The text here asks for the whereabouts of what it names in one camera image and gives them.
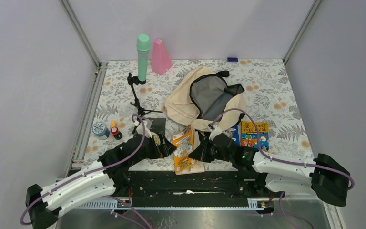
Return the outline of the orange comic paperback book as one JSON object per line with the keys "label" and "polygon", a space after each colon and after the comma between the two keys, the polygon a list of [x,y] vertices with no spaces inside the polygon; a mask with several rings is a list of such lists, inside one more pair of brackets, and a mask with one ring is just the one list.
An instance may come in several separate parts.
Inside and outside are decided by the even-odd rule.
{"label": "orange comic paperback book", "polygon": [[172,144],[176,146],[176,149],[173,152],[176,175],[205,172],[203,162],[189,158],[189,154],[199,145],[198,133],[195,132],[195,129],[191,125],[172,134]]}

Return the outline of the black moon paperback book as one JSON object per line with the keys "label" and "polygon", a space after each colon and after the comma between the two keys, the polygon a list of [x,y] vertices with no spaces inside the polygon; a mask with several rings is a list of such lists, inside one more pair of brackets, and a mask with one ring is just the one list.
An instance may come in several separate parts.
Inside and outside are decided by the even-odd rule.
{"label": "black moon paperback book", "polygon": [[166,119],[165,118],[148,118],[149,121],[149,129],[154,133],[162,133],[165,135],[166,133]]}

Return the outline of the beige canvas backpack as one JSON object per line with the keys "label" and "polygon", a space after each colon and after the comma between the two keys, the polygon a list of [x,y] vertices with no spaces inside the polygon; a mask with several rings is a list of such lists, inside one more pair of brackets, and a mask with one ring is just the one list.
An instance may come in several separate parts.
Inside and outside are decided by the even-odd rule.
{"label": "beige canvas backpack", "polygon": [[246,109],[244,88],[240,83],[229,85],[229,75],[206,66],[192,70],[167,97],[166,116],[202,132],[208,132],[213,121],[222,130],[238,124]]}

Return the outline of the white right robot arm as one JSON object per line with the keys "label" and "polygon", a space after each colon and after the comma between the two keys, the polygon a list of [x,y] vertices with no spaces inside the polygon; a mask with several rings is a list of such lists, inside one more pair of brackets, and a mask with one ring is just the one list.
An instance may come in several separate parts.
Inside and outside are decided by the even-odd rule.
{"label": "white right robot arm", "polygon": [[338,207],[346,205],[350,173],[331,156],[290,158],[239,146],[220,129],[206,135],[189,158],[202,162],[230,162],[240,176],[254,179],[256,194],[306,193]]}

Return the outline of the blue comic paperback book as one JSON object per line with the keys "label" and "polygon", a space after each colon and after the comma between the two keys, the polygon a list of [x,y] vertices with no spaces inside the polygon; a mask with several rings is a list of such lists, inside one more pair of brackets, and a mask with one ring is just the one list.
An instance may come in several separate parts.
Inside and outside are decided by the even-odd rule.
{"label": "blue comic paperback book", "polygon": [[240,143],[240,136],[239,136],[239,126],[238,125],[234,125],[226,130],[223,131],[223,133],[231,138],[232,140],[234,140],[234,142],[237,144],[237,145],[241,145]]}

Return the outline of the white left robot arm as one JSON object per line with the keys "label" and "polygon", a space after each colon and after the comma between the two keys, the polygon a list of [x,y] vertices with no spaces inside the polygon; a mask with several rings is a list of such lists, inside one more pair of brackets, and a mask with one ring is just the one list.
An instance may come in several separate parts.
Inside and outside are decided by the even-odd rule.
{"label": "white left robot arm", "polygon": [[29,224],[34,229],[46,229],[84,203],[127,194],[131,189],[127,177],[130,167],[145,159],[168,157],[176,149],[161,132],[152,133],[151,137],[136,134],[61,181],[45,187],[30,186],[26,195]]}

